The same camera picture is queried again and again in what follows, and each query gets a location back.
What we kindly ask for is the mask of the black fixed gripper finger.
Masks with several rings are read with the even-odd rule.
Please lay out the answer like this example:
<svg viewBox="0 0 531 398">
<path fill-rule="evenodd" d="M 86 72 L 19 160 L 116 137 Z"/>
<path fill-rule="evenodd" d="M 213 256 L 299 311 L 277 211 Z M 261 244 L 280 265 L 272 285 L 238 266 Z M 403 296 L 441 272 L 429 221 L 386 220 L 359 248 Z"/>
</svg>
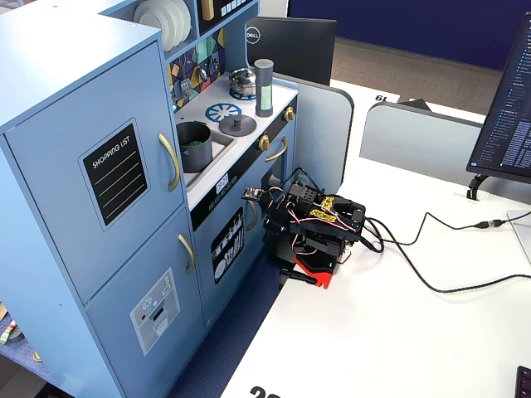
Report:
<svg viewBox="0 0 531 398">
<path fill-rule="evenodd" d="M 264 226 L 290 226 L 293 217 L 288 212 L 288 203 L 279 201 L 266 206 Z"/>
</svg>

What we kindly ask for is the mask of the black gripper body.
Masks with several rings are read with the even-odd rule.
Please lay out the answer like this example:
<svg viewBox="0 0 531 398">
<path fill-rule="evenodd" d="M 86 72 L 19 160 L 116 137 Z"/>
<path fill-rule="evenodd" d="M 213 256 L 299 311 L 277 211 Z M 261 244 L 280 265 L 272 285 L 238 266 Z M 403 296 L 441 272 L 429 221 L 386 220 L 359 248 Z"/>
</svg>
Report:
<svg viewBox="0 0 531 398">
<path fill-rule="evenodd" d="M 305 185 L 300 181 L 291 184 L 286 199 L 287 208 L 313 208 L 320 204 L 324 199 L 323 190 Z"/>
</svg>

